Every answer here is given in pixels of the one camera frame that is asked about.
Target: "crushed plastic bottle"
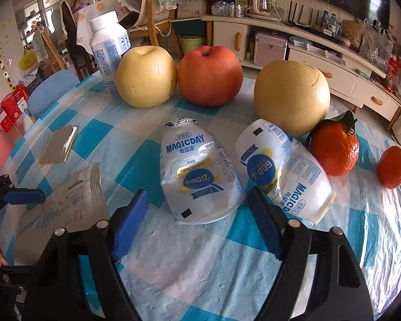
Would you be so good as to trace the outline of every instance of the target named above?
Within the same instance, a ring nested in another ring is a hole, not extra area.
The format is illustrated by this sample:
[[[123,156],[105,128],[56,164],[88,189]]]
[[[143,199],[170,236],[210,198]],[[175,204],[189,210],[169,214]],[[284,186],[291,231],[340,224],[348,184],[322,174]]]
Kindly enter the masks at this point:
[[[218,221],[245,199],[223,145],[194,119],[182,118],[165,125],[160,176],[165,198],[180,224]]]
[[[318,224],[336,193],[324,169],[299,141],[258,119],[240,135],[235,149],[248,176],[275,205]]]

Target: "green bucket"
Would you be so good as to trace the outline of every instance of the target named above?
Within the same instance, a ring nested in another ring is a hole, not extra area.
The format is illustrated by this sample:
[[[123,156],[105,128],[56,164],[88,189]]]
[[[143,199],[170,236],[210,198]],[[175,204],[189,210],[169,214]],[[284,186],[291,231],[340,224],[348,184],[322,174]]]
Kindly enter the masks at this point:
[[[183,54],[190,52],[200,46],[206,45],[206,37],[199,36],[181,36],[180,37],[181,50]]]

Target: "blue and white tablecloth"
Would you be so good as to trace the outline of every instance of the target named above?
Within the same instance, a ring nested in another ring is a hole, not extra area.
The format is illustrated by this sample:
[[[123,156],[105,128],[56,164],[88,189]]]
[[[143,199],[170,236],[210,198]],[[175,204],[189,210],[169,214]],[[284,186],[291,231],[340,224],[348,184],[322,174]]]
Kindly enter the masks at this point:
[[[238,161],[235,142],[255,119],[254,80],[245,78],[238,96],[220,108],[190,104],[179,92],[163,105],[136,109],[111,99],[100,74],[90,76],[55,103],[15,147],[2,169],[20,187],[51,194],[73,173],[99,163],[110,214],[127,205],[139,188],[148,191],[150,207],[131,251],[119,270],[143,320],[253,320],[261,308],[280,262],[263,242],[247,205],[208,225],[180,226],[159,183],[161,133],[166,122],[191,117],[223,143]],[[330,107],[328,116],[340,114]],[[39,165],[53,131],[79,125],[65,163]],[[355,168],[330,178],[336,200],[318,229],[339,226],[347,235],[364,272],[375,317],[401,290],[401,187],[380,186],[375,164],[394,142],[358,121],[360,156]],[[253,186],[235,163],[248,190]],[[18,220],[30,210],[7,205],[0,211],[0,245],[13,263]],[[294,315],[304,311],[315,268],[311,257]],[[86,279],[94,312],[101,306]]]

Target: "screw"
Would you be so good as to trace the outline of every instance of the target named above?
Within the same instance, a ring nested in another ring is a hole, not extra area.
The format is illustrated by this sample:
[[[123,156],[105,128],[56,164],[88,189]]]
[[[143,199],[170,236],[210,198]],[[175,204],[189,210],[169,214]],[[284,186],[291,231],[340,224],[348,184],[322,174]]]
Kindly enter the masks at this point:
[[[333,227],[331,230],[333,231],[334,234],[337,234],[337,235],[343,234],[343,231],[340,227]]]
[[[288,224],[292,226],[293,228],[298,228],[300,227],[300,221],[296,220],[295,218],[292,218],[291,220],[288,221]]]
[[[65,233],[65,228],[59,227],[57,229],[55,229],[55,231],[53,232],[57,237],[63,235]]]
[[[97,222],[97,228],[103,229],[109,225],[109,222],[107,220],[100,220]]]

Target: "pink storage box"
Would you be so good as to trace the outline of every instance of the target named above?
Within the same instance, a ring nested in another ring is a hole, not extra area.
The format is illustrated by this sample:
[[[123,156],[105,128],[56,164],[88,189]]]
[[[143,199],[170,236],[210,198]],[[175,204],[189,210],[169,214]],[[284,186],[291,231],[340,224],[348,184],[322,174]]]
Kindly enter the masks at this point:
[[[287,38],[284,36],[258,32],[255,35],[254,64],[267,65],[268,63],[285,59]]]

